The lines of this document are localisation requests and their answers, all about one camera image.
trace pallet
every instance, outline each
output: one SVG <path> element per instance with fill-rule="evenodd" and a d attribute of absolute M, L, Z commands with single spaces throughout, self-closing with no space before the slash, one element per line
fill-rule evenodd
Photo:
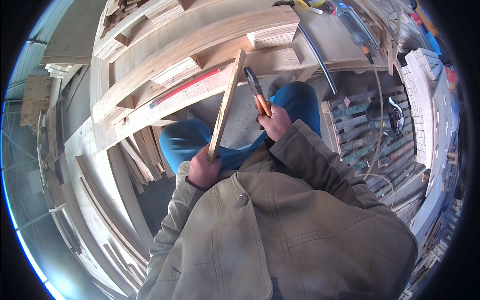
<path fill-rule="evenodd" d="M 376 162 L 378 170 L 372 174 L 386 176 L 396 190 L 407 182 L 407 177 L 415 169 L 412 118 L 403 86 L 386 89 L 383 93 L 384 99 L 391 96 L 403 109 L 405 123 L 398 140 L 388 136 L 382 138 Z M 378 133 L 372 133 L 368 129 L 365 114 L 370 103 L 375 100 L 378 101 L 378 91 L 324 101 L 321 104 L 332 150 L 340 155 L 344 163 L 352 166 L 357 175 L 365 173 L 370 166 L 378 143 Z M 383 198 L 391 191 L 390 185 L 379 177 L 367 178 L 367 184 L 377 198 Z"/>

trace left hand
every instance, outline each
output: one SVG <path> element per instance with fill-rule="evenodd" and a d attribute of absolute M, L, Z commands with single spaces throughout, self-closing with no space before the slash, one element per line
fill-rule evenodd
<path fill-rule="evenodd" d="M 208 161 L 209 146 L 210 143 L 200 149 L 192 158 L 188 172 L 188 180 L 205 190 L 210 189 L 215 184 L 218 172 L 222 166 L 220 153 L 217 153 L 217 159 L 212 164 Z"/>

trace right hand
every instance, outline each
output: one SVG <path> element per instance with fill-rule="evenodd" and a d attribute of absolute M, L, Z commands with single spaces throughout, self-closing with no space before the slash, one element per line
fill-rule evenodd
<path fill-rule="evenodd" d="M 292 121 L 283 107 L 277 106 L 272 102 L 267 102 L 267 104 L 272 111 L 272 117 L 258 115 L 256 121 L 261 124 L 260 130 L 265 129 L 268 137 L 276 142 L 290 128 Z"/>

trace cable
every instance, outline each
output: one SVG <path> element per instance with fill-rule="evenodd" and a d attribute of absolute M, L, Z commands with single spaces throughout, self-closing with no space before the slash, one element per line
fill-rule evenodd
<path fill-rule="evenodd" d="M 389 185 L 390 187 L 392 188 L 392 206 L 390 207 L 390 210 L 393 209 L 393 203 L 395 203 L 395 190 L 393 189 L 393 184 L 390 182 L 390 180 L 388 180 L 386 177 L 382 176 L 382 175 L 377 175 L 377 174 L 359 174 L 359 175 L 355 175 L 355 177 L 359 177 L 359 176 L 362 176 L 362 175 L 365 175 L 365 177 L 363 178 L 363 180 L 365 180 L 365 178 L 367 178 L 368 176 L 375 176 L 375 177 L 380 177 L 382 178 L 383 180 L 385 180 Z"/>
<path fill-rule="evenodd" d="M 378 78 L 378 72 L 377 69 L 375 68 L 375 65 L 372 64 L 373 71 L 375 72 L 375 78 L 377 79 L 377 84 L 378 84 L 378 93 L 380 95 L 380 132 L 378 134 L 378 142 L 377 142 L 377 148 L 375 149 L 375 153 L 373 154 L 373 160 L 370 163 L 370 166 L 368 167 L 367 173 L 365 173 L 365 176 L 363 177 L 363 180 L 365 180 L 370 172 L 372 171 L 373 164 L 377 161 L 377 156 L 378 156 L 378 151 L 380 151 L 380 144 L 382 143 L 382 134 L 383 134 L 383 122 L 384 122 L 384 96 L 382 94 L 382 87 L 380 86 L 380 78 Z"/>

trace wooden board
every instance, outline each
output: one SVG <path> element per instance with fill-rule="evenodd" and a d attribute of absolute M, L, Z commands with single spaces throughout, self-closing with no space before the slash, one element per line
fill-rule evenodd
<path fill-rule="evenodd" d="M 106 0 L 75 0 L 63 15 L 40 64 L 90 65 L 95 32 Z"/>
<path fill-rule="evenodd" d="M 93 120 L 97 123 L 102 122 L 108 112 L 127 95 L 134 92 L 156 74 L 185 57 L 249 32 L 287 24 L 298 24 L 299 21 L 297 15 L 289 6 L 278 6 L 230 17 L 207 25 L 194 34 L 179 38 L 152 54 L 120 81 L 116 82 L 100 101 L 95 103 Z"/>
<path fill-rule="evenodd" d="M 247 55 L 244 65 L 250 66 L 258 78 L 264 78 L 269 75 L 299 68 L 300 64 L 295 57 L 295 52 L 291 48 L 271 50 L 267 53 L 252 56 Z M 120 121 L 115 125 L 115 134 L 119 140 L 114 144 L 131 135 L 133 132 L 137 132 L 141 128 L 153 124 L 154 122 L 156 123 L 175 111 L 209 96 L 225 91 L 232 68 L 233 63 L 221 68 L 220 73 L 212 75 L 209 78 L 180 91 L 161 102 L 153 109 L 149 108 L 148 104 L 150 102 L 138 108 L 129 115 L 126 121 Z M 245 74 L 240 74 L 239 84 L 246 83 Z M 165 125 L 172 122 L 173 121 L 165 120 Z"/>
<path fill-rule="evenodd" d="M 20 126 L 38 123 L 42 109 L 48 109 L 52 79 L 48 75 L 29 75 L 22 100 Z"/>
<path fill-rule="evenodd" d="M 227 123 L 228 113 L 230 112 L 230 107 L 232 106 L 235 90 L 237 89 L 240 74 L 243 71 L 243 63 L 245 62 L 245 58 L 245 51 L 243 49 L 239 49 L 230 73 L 230 78 L 228 79 L 227 89 L 223 94 L 222 103 L 220 104 L 220 111 L 218 112 L 218 117 L 216 119 L 215 128 L 212 134 L 212 140 L 210 141 L 210 146 L 208 148 L 207 158 L 210 163 L 213 163 L 213 161 L 216 159 L 216 154 L 218 152 L 218 147 L 220 146 L 223 130 L 225 129 L 225 124 Z"/>
<path fill-rule="evenodd" d="M 128 170 L 125 161 L 121 155 L 120 145 L 110 148 L 107 153 L 113 177 L 115 178 L 115 183 L 119 189 L 120 197 L 125 205 L 128 216 L 130 217 L 133 227 L 140 236 L 145 248 L 149 250 L 154 246 L 153 236 L 148 228 L 140 206 L 138 205 L 137 197 L 135 196 L 132 183 L 128 177 Z"/>
<path fill-rule="evenodd" d="M 173 176 L 175 176 L 175 173 L 173 172 L 172 168 L 170 167 L 170 164 L 168 163 L 167 158 L 163 154 L 162 148 L 160 146 L 160 135 L 162 133 L 162 127 L 151 126 L 151 128 L 152 128 L 153 135 L 155 137 L 155 142 L 156 142 L 158 152 L 160 153 L 160 158 L 162 159 L 163 169 L 165 170 L 168 178 L 173 177 Z"/>
<path fill-rule="evenodd" d="M 86 188 L 85 193 L 88 194 L 89 199 L 92 201 L 92 207 L 96 209 L 97 213 L 102 217 L 102 220 L 106 221 L 107 228 L 112 229 L 113 236 L 118 239 L 117 242 L 124 248 L 124 250 L 132 255 L 132 258 L 140 267 L 146 267 L 150 259 L 148 251 L 143 245 L 137 243 L 105 202 L 96 187 L 95 182 L 90 176 L 83 158 L 81 156 L 76 156 L 75 163 L 78 171 L 82 175 L 81 182 L 83 182 L 83 187 Z"/>
<path fill-rule="evenodd" d="M 168 9 L 164 13 L 167 12 L 167 15 L 162 16 L 162 10 L 165 10 L 165 8 L 170 8 L 168 7 L 171 3 L 177 5 L 174 5 L 172 9 Z M 155 26 L 161 26 L 163 23 L 168 22 L 168 20 L 175 16 L 176 14 L 179 14 L 182 12 L 182 7 L 178 5 L 178 0 L 149 0 L 146 2 L 144 5 L 142 5 L 139 9 L 135 10 L 133 13 L 129 14 L 127 17 L 125 17 L 123 20 L 121 20 L 118 24 L 116 24 L 111 30 L 109 30 L 105 36 L 101 39 L 98 40 L 98 42 L 95 44 L 94 48 L 94 55 L 98 58 L 101 59 L 109 59 L 109 62 L 115 61 L 118 56 L 120 56 L 124 50 L 120 49 L 120 51 L 117 51 L 118 49 L 115 49 L 115 47 L 112 47 L 112 43 L 115 43 L 115 38 L 120 35 L 124 30 L 128 29 L 130 26 L 134 25 L 137 20 L 148 14 L 154 21 L 152 22 Z"/>

